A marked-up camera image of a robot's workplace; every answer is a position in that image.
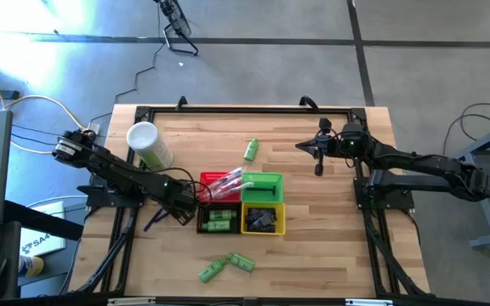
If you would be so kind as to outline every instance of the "concrete floor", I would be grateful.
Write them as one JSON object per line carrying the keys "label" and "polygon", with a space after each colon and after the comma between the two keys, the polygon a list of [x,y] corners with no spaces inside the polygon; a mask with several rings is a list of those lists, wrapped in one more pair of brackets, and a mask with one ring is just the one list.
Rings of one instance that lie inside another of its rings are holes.
{"label": "concrete floor", "polygon": [[[86,124],[111,111],[115,94],[134,87],[135,72],[149,67],[159,44],[39,43],[2,33],[57,29],[60,34],[156,37],[156,6],[151,0],[44,2],[46,6],[33,0],[17,6],[11,1],[0,7],[0,17],[7,21],[0,23],[0,88],[51,96]],[[353,38],[345,0],[182,0],[181,5],[193,37]],[[490,42],[487,1],[356,0],[356,11],[367,40]],[[162,17],[162,26],[166,22]],[[319,105],[365,105],[353,46],[198,47],[197,58],[163,49],[157,68],[139,77],[138,91],[117,102],[175,103],[185,95],[192,104],[296,105],[307,94]],[[467,105],[490,102],[490,48],[365,47],[364,53],[374,102],[389,107],[400,150],[441,153],[449,123]],[[474,112],[490,116],[490,107]],[[106,127],[108,120],[100,123]],[[466,120],[473,135],[490,131],[490,122]],[[17,105],[14,122],[55,133],[76,128],[46,101]],[[457,128],[450,137],[448,154],[471,142]],[[85,170],[12,148],[7,198],[26,204],[78,194],[76,186],[87,184],[88,178]],[[414,198],[431,290],[445,298],[490,302],[490,247],[475,252],[468,244],[488,233],[480,206],[450,195],[415,193]]]}

